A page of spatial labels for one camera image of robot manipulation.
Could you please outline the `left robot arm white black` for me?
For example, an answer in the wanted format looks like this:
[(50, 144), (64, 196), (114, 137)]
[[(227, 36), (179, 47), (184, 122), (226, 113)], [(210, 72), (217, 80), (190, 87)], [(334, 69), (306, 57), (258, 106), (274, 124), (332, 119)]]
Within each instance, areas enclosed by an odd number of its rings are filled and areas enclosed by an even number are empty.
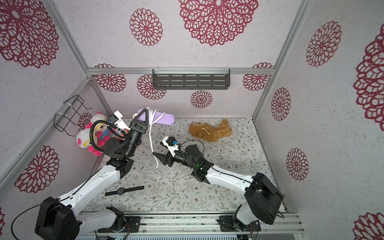
[(143, 109), (130, 123), (124, 140), (111, 138), (101, 150), (110, 156), (104, 167), (88, 180), (61, 195), (48, 197), (40, 205), (35, 233), (44, 240), (74, 240), (85, 233), (99, 229), (121, 232), (126, 227), (124, 213), (115, 207), (81, 215), (84, 207), (113, 183), (131, 170), (142, 135), (149, 127), (148, 109)]

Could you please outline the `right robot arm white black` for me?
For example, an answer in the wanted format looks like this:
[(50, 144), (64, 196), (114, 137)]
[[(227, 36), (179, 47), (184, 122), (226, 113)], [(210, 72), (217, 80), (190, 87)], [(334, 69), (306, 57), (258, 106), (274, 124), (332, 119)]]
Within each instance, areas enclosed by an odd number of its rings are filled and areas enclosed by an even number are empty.
[(179, 164), (192, 169), (192, 177), (199, 182), (218, 185), (244, 196), (246, 203), (236, 210), (235, 223), (249, 225), (259, 220), (272, 225), (280, 214), (284, 196), (262, 173), (246, 176), (220, 168), (206, 160), (197, 145), (189, 145), (184, 151), (169, 147), (166, 154), (153, 152), (153, 156), (164, 166)]

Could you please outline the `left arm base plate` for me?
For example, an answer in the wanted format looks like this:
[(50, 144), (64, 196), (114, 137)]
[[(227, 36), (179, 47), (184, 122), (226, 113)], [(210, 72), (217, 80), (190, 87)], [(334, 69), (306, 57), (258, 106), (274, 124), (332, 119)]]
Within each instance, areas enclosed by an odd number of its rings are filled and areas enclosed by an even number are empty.
[(122, 220), (117, 220), (112, 227), (97, 230), (97, 233), (138, 233), (141, 217), (128, 216)]

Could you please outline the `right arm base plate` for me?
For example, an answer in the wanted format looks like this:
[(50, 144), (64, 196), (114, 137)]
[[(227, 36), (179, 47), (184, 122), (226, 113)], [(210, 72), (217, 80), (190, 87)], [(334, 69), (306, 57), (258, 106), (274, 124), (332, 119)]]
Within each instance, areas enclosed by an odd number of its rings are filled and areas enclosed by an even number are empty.
[(258, 232), (261, 230), (259, 220), (245, 225), (234, 216), (219, 216), (217, 222), (220, 225), (221, 232)]

